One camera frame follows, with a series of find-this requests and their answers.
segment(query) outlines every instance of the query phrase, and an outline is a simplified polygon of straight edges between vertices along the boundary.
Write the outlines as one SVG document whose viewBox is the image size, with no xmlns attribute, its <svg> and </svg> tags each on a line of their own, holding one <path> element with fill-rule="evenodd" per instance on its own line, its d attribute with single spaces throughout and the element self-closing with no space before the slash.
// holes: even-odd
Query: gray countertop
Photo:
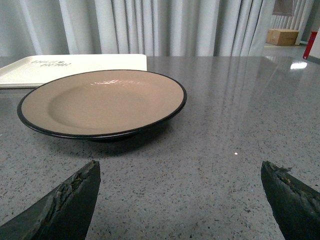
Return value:
<svg viewBox="0 0 320 240">
<path fill-rule="evenodd" d="M 18 119 L 30 89 L 0 90 L 0 225 L 90 160 L 101 184 L 87 238 L 284 239 L 262 161 L 319 191 L 320 66 L 290 57 L 149 57 L 180 82 L 183 110 L 113 143 L 55 138 Z"/>
</svg>

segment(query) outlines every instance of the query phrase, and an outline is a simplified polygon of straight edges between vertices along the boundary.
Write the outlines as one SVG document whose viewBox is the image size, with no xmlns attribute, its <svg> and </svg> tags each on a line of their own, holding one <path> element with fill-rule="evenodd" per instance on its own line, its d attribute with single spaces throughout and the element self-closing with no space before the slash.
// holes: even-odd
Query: beige plate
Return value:
<svg viewBox="0 0 320 240">
<path fill-rule="evenodd" d="M 92 71 L 44 84 L 18 106 L 28 127 L 55 137 L 110 139 L 172 118 L 186 90 L 161 74 L 139 70 Z"/>
</svg>

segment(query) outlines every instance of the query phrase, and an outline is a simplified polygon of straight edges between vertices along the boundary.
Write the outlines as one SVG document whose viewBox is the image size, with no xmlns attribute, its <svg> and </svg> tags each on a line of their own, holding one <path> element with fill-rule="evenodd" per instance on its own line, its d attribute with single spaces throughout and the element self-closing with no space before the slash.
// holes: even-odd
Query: black plate rim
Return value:
<svg viewBox="0 0 320 240">
<path fill-rule="evenodd" d="M 130 129 L 130 130 L 126 130 L 126 131 L 120 131 L 120 132 L 113 132 L 113 133 L 102 133 L 102 134 L 70 134 L 70 133 L 62 133 L 62 132 L 57 132 L 57 131 L 51 131 L 51 130 L 47 130 L 45 128 L 42 128 L 40 126 L 37 126 L 35 124 L 33 124 L 32 122 L 30 122 L 29 120 L 27 120 L 25 118 L 25 116 L 23 115 L 23 112 L 22 112 L 22 104 L 24 102 L 24 100 L 30 95 L 32 94 L 34 91 L 36 91 L 37 89 L 47 85 L 47 84 L 50 84 L 52 82 L 55 82 L 55 81 L 59 81 L 61 79 L 64 79 L 64 78 L 67 78 L 67 77 L 71 77 L 71 76 L 75 76 L 75 75 L 81 75 L 81 74 L 87 74 L 87 73 L 94 73 L 94 72 L 110 72 L 110 71 L 135 71 L 135 72 L 146 72 L 146 73 L 151 73 L 151 74 L 156 74 L 156 75 L 160 75 L 160 76 L 163 76 L 163 77 L 166 77 L 172 81 L 174 81 L 175 83 L 177 83 L 180 88 L 182 89 L 183 91 L 183 99 L 180 103 L 180 105 L 169 115 L 155 121 L 155 122 L 152 122 L 150 124 L 147 124 L 147 125 L 144 125 L 144 126 L 141 126 L 141 127 L 138 127 L 138 128 L 134 128 L 134 129 Z M 166 76 L 164 74 L 161 74 L 161 73 L 157 73 L 157 72 L 152 72 L 152 71 L 143 71 L 143 70 L 132 70 L 132 69 L 112 69 L 112 70 L 97 70 L 97 71 L 87 71 L 87 72 L 82 72 L 82 73 L 77 73 L 77 74 L 72 74 L 72 75 L 68 75 L 68 76 L 64 76 L 64 77 L 60 77 L 58 79 L 55 79 L 55 80 L 52 80 L 52 81 L 49 81 L 41 86 L 38 86 L 36 87 L 35 89 L 33 89 L 32 91 L 30 91 L 27 95 L 25 95 L 19 102 L 18 106 L 17 106 L 17 115 L 20 119 L 20 121 L 26 125 L 28 128 L 36 131 L 36 132 L 39 132 L 39 133 L 42 133 L 42 134 L 45 134 L 45 135 L 48 135 L 48 136 L 52 136 L 52 137 L 57 137 L 57 138 L 64 138 L 64 139 L 76 139 L 76 140 L 111 140 L 111 139 L 116 139 L 116 138 L 123 138 L 123 137 L 126 137 L 126 136 L 130 136 L 130 135 L 133 135 L 133 134 L 137 134 L 137 133 L 140 133 L 140 132 L 143 132 L 151 127 L 154 127 L 154 126 L 157 126 L 158 124 L 161 124 L 171 118 L 173 118 L 175 115 L 177 115 L 182 109 L 183 107 L 185 106 L 187 102 L 187 91 L 186 89 L 184 88 L 184 86 L 178 82 L 177 80 L 169 77 L 169 76 Z"/>
</svg>

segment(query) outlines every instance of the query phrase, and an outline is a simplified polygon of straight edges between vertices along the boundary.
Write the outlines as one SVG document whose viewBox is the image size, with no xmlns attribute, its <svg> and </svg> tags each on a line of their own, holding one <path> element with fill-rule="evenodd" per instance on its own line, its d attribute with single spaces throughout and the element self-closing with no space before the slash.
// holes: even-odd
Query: gray curtain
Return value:
<svg viewBox="0 0 320 240">
<path fill-rule="evenodd" d="M 0 56 L 260 56 L 275 0 L 0 0 Z"/>
</svg>

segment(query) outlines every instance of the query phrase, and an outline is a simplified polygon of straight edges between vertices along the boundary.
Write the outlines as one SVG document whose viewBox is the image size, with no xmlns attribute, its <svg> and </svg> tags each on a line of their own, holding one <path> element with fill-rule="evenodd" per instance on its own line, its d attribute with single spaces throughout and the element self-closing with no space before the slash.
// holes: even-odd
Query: white tray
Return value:
<svg viewBox="0 0 320 240">
<path fill-rule="evenodd" d="M 99 70 L 147 70 L 143 54 L 28 56 L 0 68 L 0 88 L 35 88 L 69 75 Z"/>
</svg>

